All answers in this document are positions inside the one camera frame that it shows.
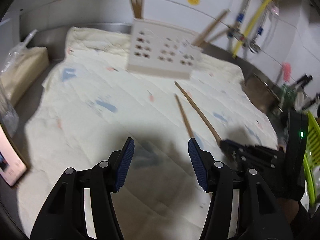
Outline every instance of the pink object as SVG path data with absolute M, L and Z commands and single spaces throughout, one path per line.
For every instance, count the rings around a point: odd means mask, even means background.
M 4 168 L 0 169 L 0 175 L 9 186 L 13 186 L 17 180 L 27 171 L 27 166 L 22 162 L 15 149 L 12 147 L 7 135 L 0 125 L 0 159 Z
M 291 76 L 291 65 L 288 62 L 282 63 L 282 72 L 283 72 L 283 80 L 284 82 L 290 81 Z
M 149 92 L 149 101 L 150 102 L 154 102 L 155 101 L 155 98 L 153 97 L 153 95 L 150 93 L 150 91 L 148 91 Z

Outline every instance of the beige package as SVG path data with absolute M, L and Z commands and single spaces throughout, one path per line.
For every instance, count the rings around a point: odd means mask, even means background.
M 34 47 L 23 51 L 17 64 L 1 74 L 6 96 L 13 106 L 48 66 L 47 48 Z

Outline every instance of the green plastic basket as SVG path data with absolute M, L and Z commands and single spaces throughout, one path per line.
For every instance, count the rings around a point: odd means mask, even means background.
M 310 205 L 313 205 L 316 201 L 316 184 L 313 177 L 313 169 L 320 166 L 320 127 L 310 111 L 308 111 L 308 119 L 308 138 L 303 158 L 303 168 L 307 181 Z

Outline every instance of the yellow hose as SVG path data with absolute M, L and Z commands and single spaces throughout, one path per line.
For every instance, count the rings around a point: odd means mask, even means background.
M 250 23 L 248 24 L 247 28 L 245 29 L 243 35 L 246 38 L 249 33 L 251 32 L 252 28 L 254 27 L 254 25 L 256 24 L 257 20 L 259 19 L 260 15 L 263 13 L 263 11 L 265 10 L 265 8 L 267 7 L 267 5 L 271 2 L 272 0 L 264 0 L 264 2 L 262 3 L 262 5 L 260 5 L 259 9 L 257 10 L 257 12 L 255 13 L 255 15 L 253 16 L 253 18 L 251 19 Z M 242 41 L 238 41 L 235 49 L 232 52 L 232 57 L 236 58 L 237 53 L 242 45 Z

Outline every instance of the metal pivot screw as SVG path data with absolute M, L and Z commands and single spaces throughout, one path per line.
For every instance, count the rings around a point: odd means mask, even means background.
M 256 175 L 256 174 L 257 174 L 257 171 L 256 171 L 255 169 L 251 168 L 251 169 L 249 170 L 249 173 L 250 173 L 251 175 Z
M 71 173 L 73 173 L 73 168 L 67 168 L 66 174 L 70 175 Z
M 222 168 L 223 167 L 223 163 L 222 162 L 215 162 L 214 166 L 217 168 Z
M 106 161 L 100 162 L 99 166 L 102 168 L 108 167 L 109 163 Z

